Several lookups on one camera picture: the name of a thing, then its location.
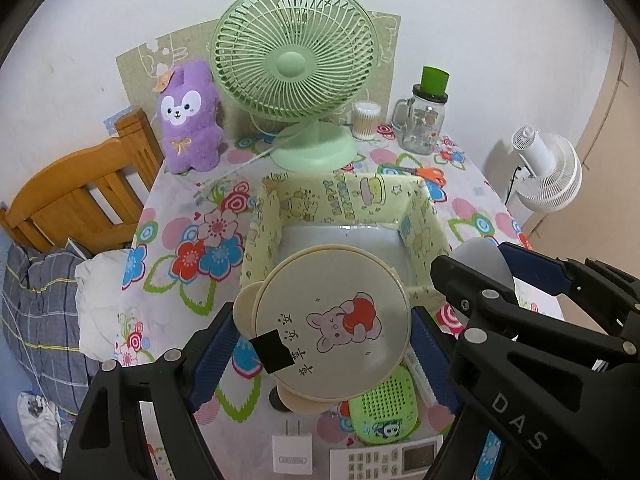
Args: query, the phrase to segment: floral tablecloth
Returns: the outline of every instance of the floral tablecloth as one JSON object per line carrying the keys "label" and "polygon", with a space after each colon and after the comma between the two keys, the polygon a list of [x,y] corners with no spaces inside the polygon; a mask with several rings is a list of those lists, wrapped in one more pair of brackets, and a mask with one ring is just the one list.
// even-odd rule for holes
{"label": "floral tablecloth", "polygon": [[[164,166],[145,204],[124,273],[120,333],[115,357],[129,366],[150,362],[169,348],[182,348],[196,330],[206,328],[226,301],[239,291],[244,245],[261,180],[281,171],[269,156],[243,166],[270,146],[273,136],[259,134],[227,146],[209,173],[172,175]],[[449,137],[434,155],[404,152],[390,128],[381,126],[375,140],[358,143],[356,159],[340,171],[395,173],[387,165],[433,168],[426,185],[452,247],[473,237],[528,246],[478,168]],[[314,219],[307,211],[308,221]],[[516,284],[520,304],[561,319],[555,298],[524,283]],[[445,332],[462,326],[445,305],[435,315]],[[281,478],[272,469],[271,435],[289,428],[314,436],[313,478],[328,478],[332,447],[362,446],[347,403],[318,416],[276,412],[268,401],[274,380],[263,370],[252,346],[241,338],[214,397],[195,414],[200,431],[227,479]],[[172,472],[150,404],[142,407],[149,453],[160,479]],[[417,440],[445,431],[452,415],[443,406],[420,403]]]}

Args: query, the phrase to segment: cotton swab container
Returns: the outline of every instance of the cotton swab container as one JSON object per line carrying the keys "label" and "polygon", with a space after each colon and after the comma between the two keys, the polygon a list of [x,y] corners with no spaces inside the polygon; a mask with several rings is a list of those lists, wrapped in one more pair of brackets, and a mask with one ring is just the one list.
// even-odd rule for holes
{"label": "cotton swab container", "polygon": [[358,140],[373,140],[380,124],[379,104],[372,101],[356,101],[353,104],[351,133]]}

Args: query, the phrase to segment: fan base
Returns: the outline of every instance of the fan base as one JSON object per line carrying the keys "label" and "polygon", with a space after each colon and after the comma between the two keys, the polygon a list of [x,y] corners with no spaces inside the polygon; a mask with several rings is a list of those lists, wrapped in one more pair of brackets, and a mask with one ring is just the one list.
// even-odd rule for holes
{"label": "fan base", "polygon": [[352,162],[358,151],[346,127],[318,120],[285,128],[274,144],[271,158],[278,166],[307,173],[339,170]]}

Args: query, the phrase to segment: round tray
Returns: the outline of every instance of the round tray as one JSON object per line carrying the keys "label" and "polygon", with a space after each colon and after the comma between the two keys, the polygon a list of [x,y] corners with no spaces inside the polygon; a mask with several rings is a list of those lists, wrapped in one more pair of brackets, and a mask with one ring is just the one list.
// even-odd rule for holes
{"label": "round tray", "polygon": [[408,298],[393,270],[366,251],[339,245],[300,251],[254,294],[253,307],[238,308],[250,309],[252,335],[278,331],[294,365],[274,375],[297,396],[352,399],[382,383],[404,356]]}

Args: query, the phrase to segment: green lid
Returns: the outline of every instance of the green lid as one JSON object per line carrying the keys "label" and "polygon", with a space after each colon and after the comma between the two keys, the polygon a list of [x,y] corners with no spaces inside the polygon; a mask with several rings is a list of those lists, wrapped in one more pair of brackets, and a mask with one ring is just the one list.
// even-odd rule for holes
{"label": "green lid", "polygon": [[422,79],[420,80],[420,90],[422,92],[441,97],[447,89],[448,82],[449,74],[444,70],[433,66],[422,68]]}

